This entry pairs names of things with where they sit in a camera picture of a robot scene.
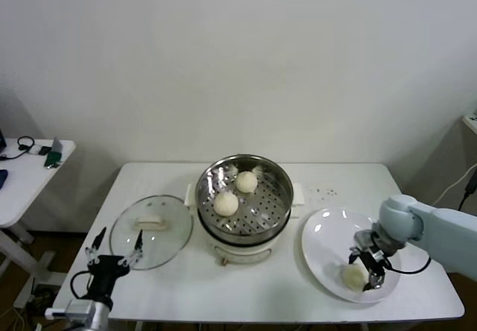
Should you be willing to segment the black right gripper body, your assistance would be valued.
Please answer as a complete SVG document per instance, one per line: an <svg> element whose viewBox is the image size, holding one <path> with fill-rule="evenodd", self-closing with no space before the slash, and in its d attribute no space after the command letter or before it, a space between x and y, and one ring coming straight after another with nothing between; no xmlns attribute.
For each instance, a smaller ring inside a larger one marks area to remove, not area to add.
<svg viewBox="0 0 477 331"><path fill-rule="evenodd" d="M371 277L384 277L385 267L383 262L383 253L378 247L356 248L361 263L367 269L368 275Z"/></svg>

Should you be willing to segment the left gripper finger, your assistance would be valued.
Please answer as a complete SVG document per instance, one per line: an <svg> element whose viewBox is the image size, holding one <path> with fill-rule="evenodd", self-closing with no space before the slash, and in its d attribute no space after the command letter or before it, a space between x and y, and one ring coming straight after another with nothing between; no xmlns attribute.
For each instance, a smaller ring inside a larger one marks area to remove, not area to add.
<svg viewBox="0 0 477 331"><path fill-rule="evenodd" d="M136 243L134 245L133 251L130 252L128 255L123 256L118 261L119 266L132 268L143 257L142 232L143 232L143 230L140 230L139 235L138 235L137 240L136 240Z"/></svg>
<svg viewBox="0 0 477 331"><path fill-rule="evenodd" d="M101 246L101 243L104 239L107 228L104 227L101 232L94 238L93 243L90 247L85 248L85 254L87 259L87 265L91 266L98 264L100 262L98 256L98 249Z"/></svg>

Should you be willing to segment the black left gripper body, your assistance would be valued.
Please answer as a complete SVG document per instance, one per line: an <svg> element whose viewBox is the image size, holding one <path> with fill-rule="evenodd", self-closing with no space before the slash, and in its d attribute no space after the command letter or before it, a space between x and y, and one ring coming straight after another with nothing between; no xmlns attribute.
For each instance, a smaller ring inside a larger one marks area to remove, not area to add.
<svg viewBox="0 0 477 331"><path fill-rule="evenodd" d="M93 276L87 298L94 301L111 301L116 280L130 272L130 266L123 256L101 255L99 263L88 267Z"/></svg>

